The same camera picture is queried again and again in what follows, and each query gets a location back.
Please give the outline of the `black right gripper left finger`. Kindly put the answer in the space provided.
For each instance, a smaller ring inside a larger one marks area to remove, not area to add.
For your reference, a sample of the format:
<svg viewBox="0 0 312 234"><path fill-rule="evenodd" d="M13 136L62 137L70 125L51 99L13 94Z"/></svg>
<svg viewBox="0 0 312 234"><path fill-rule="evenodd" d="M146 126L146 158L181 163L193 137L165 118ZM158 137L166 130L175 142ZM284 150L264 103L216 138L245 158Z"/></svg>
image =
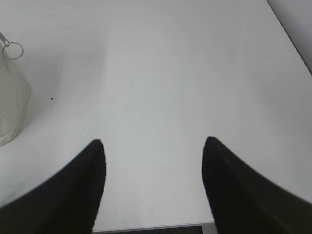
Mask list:
<svg viewBox="0 0 312 234"><path fill-rule="evenodd" d="M102 142L90 142L47 181L0 209L2 234L91 234L106 177Z"/></svg>

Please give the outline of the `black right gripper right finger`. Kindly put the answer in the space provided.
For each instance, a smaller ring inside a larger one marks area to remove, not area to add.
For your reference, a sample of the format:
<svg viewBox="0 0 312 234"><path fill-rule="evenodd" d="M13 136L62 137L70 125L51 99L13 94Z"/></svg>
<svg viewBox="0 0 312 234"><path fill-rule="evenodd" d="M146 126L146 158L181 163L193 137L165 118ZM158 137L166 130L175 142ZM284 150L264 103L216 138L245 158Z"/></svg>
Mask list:
<svg viewBox="0 0 312 234"><path fill-rule="evenodd" d="M312 205L274 184L219 139L206 139L202 179L219 234L310 234Z"/></svg>

